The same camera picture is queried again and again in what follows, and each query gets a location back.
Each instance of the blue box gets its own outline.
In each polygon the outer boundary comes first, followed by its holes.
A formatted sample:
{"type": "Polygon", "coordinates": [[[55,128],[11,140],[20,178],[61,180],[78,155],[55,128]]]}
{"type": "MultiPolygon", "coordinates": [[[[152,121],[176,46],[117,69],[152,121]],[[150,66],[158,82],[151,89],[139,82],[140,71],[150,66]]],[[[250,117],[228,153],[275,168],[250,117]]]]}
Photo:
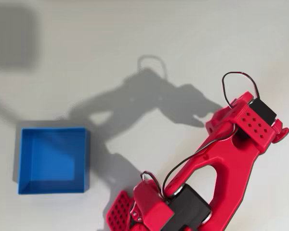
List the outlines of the blue box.
{"type": "Polygon", "coordinates": [[[18,193],[85,192],[89,187],[89,143],[85,128],[23,128],[18,193]]]}

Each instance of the cable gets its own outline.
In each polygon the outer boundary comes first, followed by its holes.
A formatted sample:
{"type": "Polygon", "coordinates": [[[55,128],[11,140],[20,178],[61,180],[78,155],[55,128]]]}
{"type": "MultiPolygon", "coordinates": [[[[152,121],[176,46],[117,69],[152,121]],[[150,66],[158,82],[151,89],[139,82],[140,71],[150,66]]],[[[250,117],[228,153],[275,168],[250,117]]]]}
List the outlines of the cable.
{"type": "Polygon", "coordinates": [[[192,154],[191,156],[187,157],[186,159],[184,159],[183,161],[181,161],[179,164],[177,164],[177,166],[175,166],[168,174],[167,176],[165,177],[164,179],[164,182],[162,184],[162,188],[161,188],[161,194],[162,196],[167,199],[168,197],[166,196],[165,194],[165,185],[166,185],[166,182],[169,178],[169,176],[174,172],[174,170],[176,170],[180,165],[182,165],[184,162],[188,161],[189,159],[193,158],[195,155],[197,155],[199,152],[201,152],[202,150],[206,149],[207,147],[209,147],[212,143],[216,142],[216,141],[222,141],[222,140],[225,140],[225,139],[228,139],[236,130],[236,124],[234,124],[233,126],[233,130],[230,134],[224,136],[224,137],[221,137],[221,138],[218,138],[218,139],[214,139],[212,141],[210,141],[209,143],[207,143],[206,145],[200,147],[194,154],[192,154]]]}
{"type": "Polygon", "coordinates": [[[145,177],[144,175],[149,175],[152,180],[154,181],[154,183],[156,184],[156,186],[158,187],[158,191],[160,192],[160,194],[162,195],[162,190],[160,189],[160,184],[159,184],[159,181],[157,180],[157,178],[154,176],[154,174],[152,172],[149,172],[149,171],[143,171],[141,174],[140,174],[140,177],[141,179],[144,181],[145,180],[145,177]]]}
{"type": "MultiPolygon", "coordinates": [[[[248,75],[248,74],[245,74],[244,72],[228,72],[226,73],[223,78],[222,78],[222,86],[223,86],[223,95],[224,95],[224,98],[226,100],[226,102],[228,103],[229,107],[232,108],[232,105],[230,104],[230,102],[228,101],[227,99],[227,96],[226,96],[226,90],[225,90],[225,83],[224,83],[224,79],[225,77],[228,75],[228,74],[241,74],[241,75],[244,75],[245,77],[247,77],[254,85],[254,88],[255,88],[255,92],[256,92],[256,97],[260,99],[260,95],[259,95],[259,91],[258,91],[258,88],[257,88],[257,85],[255,83],[255,81],[248,75]]],[[[160,187],[160,184],[158,182],[158,180],[156,179],[156,177],[151,173],[151,172],[148,172],[148,171],[144,171],[143,173],[140,174],[142,180],[144,180],[144,174],[147,174],[149,175],[154,183],[157,185],[158,187],[158,190],[162,196],[162,198],[164,198],[164,200],[167,200],[168,197],[167,195],[165,194],[165,185],[167,183],[167,180],[168,178],[170,177],[170,175],[179,167],[181,166],[183,163],[185,163],[186,161],[190,160],[191,158],[193,158],[194,156],[196,156],[199,152],[203,151],[204,149],[206,149],[207,147],[209,147],[211,144],[213,144],[214,142],[217,142],[217,141],[222,141],[222,140],[226,140],[228,139],[229,137],[231,137],[231,135],[236,131],[236,124],[233,124],[233,130],[231,131],[230,134],[224,136],[224,137],[221,137],[221,138],[217,138],[217,139],[214,139],[212,141],[210,141],[209,143],[205,144],[204,146],[200,147],[194,154],[192,154],[191,156],[187,157],[186,159],[184,159],[183,161],[181,161],[179,164],[177,164],[168,174],[167,176],[165,177],[164,181],[163,181],[163,184],[162,186],[160,187]]]]}
{"type": "Polygon", "coordinates": [[[257,85],[255,83],[255,81],[246,73],[244,72],[240,72],[240,71],[232,71],[232,72],[228,72],[226,73],[223,78],[222,78],[222,86],[223,86],[223,96],[225,97],[225,100],[227,102],[227,104],[229,105],[230,108],[232,108],[230,102],[228,101],[227,99],[227,96],[226,96],[226,89],[225,89],[225,83],[224,83],[224,79],[227,75],[229,74],[241,74],[241,75],[244,75],[246,78],[248,78],[254,85],[254,88],[255,88],[255,92],[256,92],[256,97],[260,99],[260,95],[259,95],[259,91],[258,91],[258,88],[257,88],[257,85]]]}

